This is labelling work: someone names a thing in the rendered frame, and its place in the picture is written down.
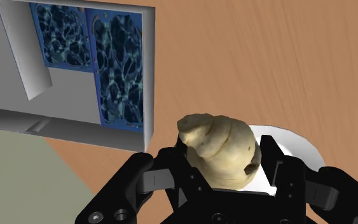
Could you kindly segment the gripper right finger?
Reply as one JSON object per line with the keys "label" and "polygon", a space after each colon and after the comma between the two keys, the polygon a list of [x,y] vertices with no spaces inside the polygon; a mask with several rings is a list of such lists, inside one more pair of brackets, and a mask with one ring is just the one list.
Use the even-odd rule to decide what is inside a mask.
{"label": "gripper right finger", "polygon": [[313,171],[302,159],[287,156],[272,136],[260,140],[261,166],[284,214],[284,224],[308,224],[309,205],[328,224],[358,224],[358,181],[331,166]]}

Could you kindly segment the white round plate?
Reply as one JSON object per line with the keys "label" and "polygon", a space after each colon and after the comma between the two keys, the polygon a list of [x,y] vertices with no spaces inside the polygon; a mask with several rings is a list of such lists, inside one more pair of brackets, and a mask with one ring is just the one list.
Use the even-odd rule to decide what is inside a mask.
{"label": "white round plate", "polygon": [[[250,128],[258,144],[261,142],[262,135],[269,135],[274,138],[284,155],[302,159],[311,170],[318,171],[325,166],[318,149],[299,134],[271,125],[250,125]],[[275,195],[276,190],[276,187],[270,186],[262,167],[258,169],[253,180],[241,189],[241,191],[264,192],[271,196]]]}

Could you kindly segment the beige knobbly potato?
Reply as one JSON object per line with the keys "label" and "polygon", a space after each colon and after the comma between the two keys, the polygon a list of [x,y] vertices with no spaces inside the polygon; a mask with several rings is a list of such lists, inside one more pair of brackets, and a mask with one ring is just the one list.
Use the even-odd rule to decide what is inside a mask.
{"label": "beige knobbly potato", "polygon": [[261,150],[245,122],[223,115],[192,114],[177,121],[177,129],[188,147],[187,161],[210,187],[241,190],[254,179]]}

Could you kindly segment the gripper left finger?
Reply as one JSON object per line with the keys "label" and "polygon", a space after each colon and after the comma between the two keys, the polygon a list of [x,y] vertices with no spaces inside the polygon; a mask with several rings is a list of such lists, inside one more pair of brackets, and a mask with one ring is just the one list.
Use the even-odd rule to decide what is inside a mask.
{"label": "gripper left finger", "polygon": [[77,215],[74,224],[137,224],[141,207],[165,190],[173,209],[160,224],[211,224],[212,189],[186,160],[188,147],[178,140],[156,157],[134,153]]}

